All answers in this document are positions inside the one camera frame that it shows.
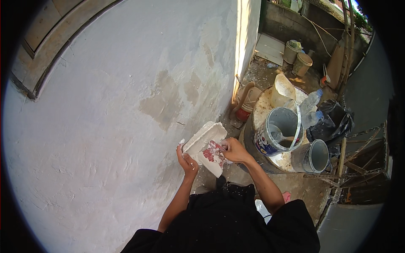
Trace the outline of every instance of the left hand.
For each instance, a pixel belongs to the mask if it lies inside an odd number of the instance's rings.
[[[195,178],[199,169],[198,163],[190,157],[189,154],[184,153],[181,151],[182,145],[179,144],[176,148],[177,158],[179,160],[179,164],[183,167],[184,170],[184,177],[188,178]]]

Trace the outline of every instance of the plastered wall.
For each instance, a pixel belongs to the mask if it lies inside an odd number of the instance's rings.
[[[256,36],[238,22],[254,2],[123,1],[73,40],[39,101],[9,85],[8,172],[47,251],[119,252],[157,228],[183,177],[177,143],[227,109],[250,58],[236,41]]]

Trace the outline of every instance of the plastic container lid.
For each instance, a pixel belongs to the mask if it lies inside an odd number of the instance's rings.
[[[316,117],[318,117],[318,119],[322,118],[322,116],[324,115],[322,111],[317,111],[315,113]]]
[[[322,91],[321,89],[318,89],[318,90],[316,91],[316,93],[317,93],[319,96],[322,96],[323,91]]]

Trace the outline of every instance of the plastic water bottle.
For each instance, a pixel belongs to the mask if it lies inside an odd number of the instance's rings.
[[[311,92],[306,99],[300,104],[300,112],[301,112],[301,120],[303,117],[312,110],[314,106],[319,103],[319,100],[322,96],[322,90],[319,89],[317,91]]]
[[[318,120],[322,118],[324,114],[322,111],[317,111],[317,112],[309,112],[307,113],[304,117],[302,117],[302,125],[304,130],[308,129],[309,127],[316,125],[318,123]]]

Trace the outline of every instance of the black clothing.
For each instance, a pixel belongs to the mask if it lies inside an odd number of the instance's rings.
[[[252,184],[193,194],[187,210],[164,233],[139,229],[122,253],[319,252],[318,235],[302,200],[283,205],[266,224],[254,195]]]

